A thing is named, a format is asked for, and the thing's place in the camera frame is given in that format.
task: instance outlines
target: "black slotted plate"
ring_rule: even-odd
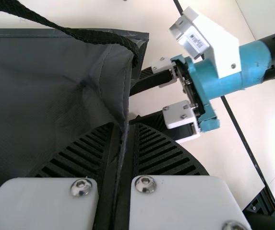
[[[28,177],[89,177],[101,187],[114,124],[108,123],[80,136]]]
[[[134,176],[208,175],[182,146],[154,128],[135,124]]]

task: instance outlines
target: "black strap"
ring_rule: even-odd
[[[18,0],[0,0],[0,11],[58,29],[65,34],[70,35],[75,39],[83,41],[85,43],[91,43],[95,45],[119,44],[126,47],[134,54],[133,67],[138,64],[138,46],[126,37],[103,31],[72,29],[59,26],[53,22],[50,22],[48,19],[40,16],[29,8],[26,8]]]

